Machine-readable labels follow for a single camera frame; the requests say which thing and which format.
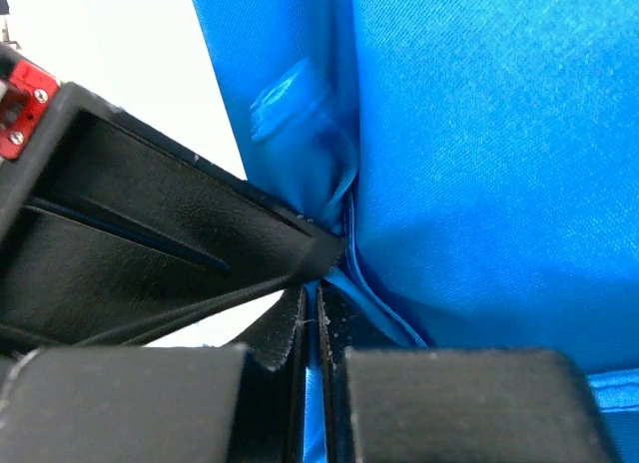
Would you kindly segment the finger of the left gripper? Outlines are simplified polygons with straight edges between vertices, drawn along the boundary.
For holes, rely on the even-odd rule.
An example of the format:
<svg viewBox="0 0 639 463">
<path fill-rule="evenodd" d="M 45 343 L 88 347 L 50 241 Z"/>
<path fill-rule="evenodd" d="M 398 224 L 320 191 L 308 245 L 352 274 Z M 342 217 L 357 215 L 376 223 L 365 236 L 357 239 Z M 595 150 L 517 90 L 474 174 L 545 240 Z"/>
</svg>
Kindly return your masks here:
<svg viewBox="0 0 639 463">
<path fill-rule="evenodd" d="M 26 210 L 1 243 L 1 345 L 146 343 L 324 276 L 340 239 L 270 221 L 223 240 L 229 269 Z"/>
</svg>

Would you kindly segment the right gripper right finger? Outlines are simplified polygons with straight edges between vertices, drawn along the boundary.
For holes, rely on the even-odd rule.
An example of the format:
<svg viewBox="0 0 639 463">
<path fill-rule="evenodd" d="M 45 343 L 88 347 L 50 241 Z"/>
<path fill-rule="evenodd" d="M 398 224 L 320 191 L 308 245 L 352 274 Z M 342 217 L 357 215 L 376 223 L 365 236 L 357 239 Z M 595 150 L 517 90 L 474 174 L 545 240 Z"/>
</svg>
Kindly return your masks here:
<svg viewBox="0 0 639 463">
<path fill-rule="evenodd" d="M 406 349 L 319 287 L 331 462 L 615 462 L 584 376 L 544 349 Z"/>
</svg>

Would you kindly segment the blue cloth napkin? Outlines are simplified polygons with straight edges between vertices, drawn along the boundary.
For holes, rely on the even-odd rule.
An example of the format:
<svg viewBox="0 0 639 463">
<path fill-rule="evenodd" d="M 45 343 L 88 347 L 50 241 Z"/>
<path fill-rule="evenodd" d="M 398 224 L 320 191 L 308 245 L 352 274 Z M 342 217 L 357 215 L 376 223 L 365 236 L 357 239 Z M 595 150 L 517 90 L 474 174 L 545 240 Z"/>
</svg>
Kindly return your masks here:
<svg viewBox="0 0 639 463">
<path fill-rule="evenodd" d="M 542 346 L 638 458 L 638 0 L 193 0 L 250 182 L 396 342 Z"/>
</svg>

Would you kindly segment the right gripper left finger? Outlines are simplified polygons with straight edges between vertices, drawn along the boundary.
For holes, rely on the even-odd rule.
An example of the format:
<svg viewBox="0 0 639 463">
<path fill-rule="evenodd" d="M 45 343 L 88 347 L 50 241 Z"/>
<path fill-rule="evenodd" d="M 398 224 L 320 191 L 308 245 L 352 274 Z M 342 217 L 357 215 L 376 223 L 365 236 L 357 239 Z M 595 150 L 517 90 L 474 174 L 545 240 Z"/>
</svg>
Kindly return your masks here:
<svg viewBox="0 0 639 463">
<path fill-rule="evenodd" d="M 298 462 L 307 294 L 219 348 L 59 347 L 1 391 L 5 462 Z"/>
</svg>

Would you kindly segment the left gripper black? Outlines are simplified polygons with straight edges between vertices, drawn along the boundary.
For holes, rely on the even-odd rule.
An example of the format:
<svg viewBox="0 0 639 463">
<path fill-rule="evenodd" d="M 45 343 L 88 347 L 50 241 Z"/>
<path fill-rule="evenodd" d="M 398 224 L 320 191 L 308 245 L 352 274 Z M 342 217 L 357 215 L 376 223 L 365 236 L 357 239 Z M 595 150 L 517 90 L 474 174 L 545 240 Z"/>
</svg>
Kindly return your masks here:
<svg viewBox="0 0 639 463">
<path fill-rule="evenodd" d="M 118 126 L 82 0 L 1 0 L 1 191 L 38 193 L 215 263 L 334 263 L 340 239 Z"/>
</svg>

